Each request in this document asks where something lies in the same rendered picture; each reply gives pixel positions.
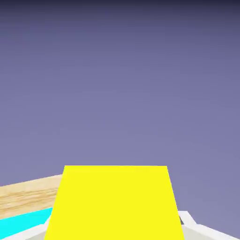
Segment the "small yellow cube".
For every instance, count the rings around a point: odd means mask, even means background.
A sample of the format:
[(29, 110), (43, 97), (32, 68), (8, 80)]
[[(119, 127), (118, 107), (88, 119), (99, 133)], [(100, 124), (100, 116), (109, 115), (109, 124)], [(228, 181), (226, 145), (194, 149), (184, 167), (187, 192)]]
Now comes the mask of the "small yellow cube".
[(184, 240), (167, 167), (65, 166), (44, 240)]

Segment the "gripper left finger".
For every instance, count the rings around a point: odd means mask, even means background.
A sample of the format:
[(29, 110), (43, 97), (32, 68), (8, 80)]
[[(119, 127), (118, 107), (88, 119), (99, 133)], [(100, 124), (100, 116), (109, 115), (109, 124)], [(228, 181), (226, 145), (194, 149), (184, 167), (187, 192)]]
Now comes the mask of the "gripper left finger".
[(22, 232), (5, 237), (3, 240), (44, 240), (50, 217), (44, 224), (37, 225)]

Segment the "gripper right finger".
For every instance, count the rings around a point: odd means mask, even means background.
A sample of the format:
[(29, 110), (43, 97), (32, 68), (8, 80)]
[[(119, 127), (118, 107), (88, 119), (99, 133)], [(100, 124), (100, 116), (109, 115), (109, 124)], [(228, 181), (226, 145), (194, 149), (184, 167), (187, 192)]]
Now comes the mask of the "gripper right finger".
[(240, 240), (194, 221), (188, 211), (178, 211), (184, 240)]

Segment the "large cyan box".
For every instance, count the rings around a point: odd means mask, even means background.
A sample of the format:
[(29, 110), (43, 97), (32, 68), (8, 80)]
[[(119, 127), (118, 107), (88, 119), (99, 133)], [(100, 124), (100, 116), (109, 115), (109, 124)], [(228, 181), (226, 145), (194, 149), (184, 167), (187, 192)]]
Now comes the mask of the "large cyan box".
[(50, 217), (52, 210), (52, 208), (47, 208), (0, 219), (0, 240), (37, 225), (44, 224)]

